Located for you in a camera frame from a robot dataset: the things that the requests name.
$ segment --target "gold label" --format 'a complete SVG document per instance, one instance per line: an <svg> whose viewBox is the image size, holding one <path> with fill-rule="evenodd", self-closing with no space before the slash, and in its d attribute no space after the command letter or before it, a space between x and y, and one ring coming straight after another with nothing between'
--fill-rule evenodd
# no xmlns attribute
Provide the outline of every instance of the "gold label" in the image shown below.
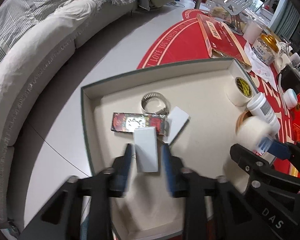
<svg viewBox="0 0 300 240"><path fill-rule="evenodd" d="M244 94L247 98L252 97L252 90L251 87L249 86L249 84L242 78L237 77L235 79L235 83L237 85L237 88L239 89L239 91Z"/></svg>
<svg viewBox="0 0 300 240"><path fill-rule="evenodd" d="M222 40L222 38L220 37L220 34L218 33L217 29L215 28L215 26L213 25L212 22L209 22L209 21L206 21L210 31L211 31L211 34L213 37L215 37L216 39L218 40Z"/></svg>

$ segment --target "curtain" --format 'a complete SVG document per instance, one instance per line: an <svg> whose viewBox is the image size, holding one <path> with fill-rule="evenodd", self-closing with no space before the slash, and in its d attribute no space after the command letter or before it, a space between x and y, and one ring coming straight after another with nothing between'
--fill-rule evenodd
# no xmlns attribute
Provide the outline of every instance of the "curtain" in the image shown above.
<svg viewBox="0 0 300 240"><path fill-rule="evenodd" d="M285 8L285 12L274 33L278 36L282 35L289 40L294 30L296 29L299 20L300 14L298 13L297 9L293 6L293 4L290 1L288 1L287 6Z"/></svg>

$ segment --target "white rectangular block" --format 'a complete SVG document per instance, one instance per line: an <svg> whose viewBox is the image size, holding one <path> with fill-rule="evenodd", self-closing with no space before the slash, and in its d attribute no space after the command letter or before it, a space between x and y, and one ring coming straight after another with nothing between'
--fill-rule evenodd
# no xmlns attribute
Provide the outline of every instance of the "white rectangular block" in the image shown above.
<svg viewBox="0 0 300 240"><path fill-rule="evenodd" d="M136 128L133 133L133 140L138 172L158 172L156 128Z"/></svg>
<svg viewBox="0 0 300 240"><path fill-rule="evenodd" d="M169 124L169 135L163 137L163 141L167 144L170 144L178 135L188 119L189 114L187 114L185 111L182 111L177 106L173 108L171 113L167 116L167 121Z"/></svg>

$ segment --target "tiled floor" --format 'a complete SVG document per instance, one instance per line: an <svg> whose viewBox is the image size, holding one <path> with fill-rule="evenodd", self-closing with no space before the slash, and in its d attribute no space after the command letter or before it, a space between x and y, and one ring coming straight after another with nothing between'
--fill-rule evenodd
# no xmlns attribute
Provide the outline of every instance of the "tiled floor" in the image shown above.
<svg viewBox="0 0 300 240"><path fill-rule="evenodd" d="M151 44L182 20L185 9L194 7L192 0L180 3L185 7L136 12L111 23L76 50L41 93L16 143L11 167L10 216L21 230L68 176L91 176L80 88L135 70Z"/></svg>

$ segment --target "screw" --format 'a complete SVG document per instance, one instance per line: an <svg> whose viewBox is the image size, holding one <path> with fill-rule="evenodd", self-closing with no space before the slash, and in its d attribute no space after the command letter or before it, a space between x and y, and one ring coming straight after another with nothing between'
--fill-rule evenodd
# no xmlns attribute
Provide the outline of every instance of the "screw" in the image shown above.
<svg viewBox="0 0 300 240"><path fill-rule="evenodd" d="M218 176L217 180L218 180L219 183L226 183L226 182L228 182L226 176Z"/></svg>
<svg viewBox="0 0 300 240"><path fill-rule="evenodd" d="M261 186L261 183L257 180L254 180L253 182L251 182L251 185L254 187L254 188L258 188Z"/></svg>
<svg viewBox="0 0 300 240"><path fill-rule="evenodd" d="M78 176L70 176L67 182L69 183L76 183L78 181L79 177Z"/></svg>
<svg viewBox="0 0 300 240"><path fill-rule="evenodd" d="M192 170L191 170L191 169L189 169L189 168L185 168L185 167L183 167L183 168L181 168L181 172L182 172L183 174L188 174L188 173L191 173L191 172L192 172Z"/></svg>
<svg viewBox="0 0 300 240"><path fill-rule="evenodd" d="M106 168L104 171L103 171L104 174L112 174L114 173L114 168Z"/></svg>

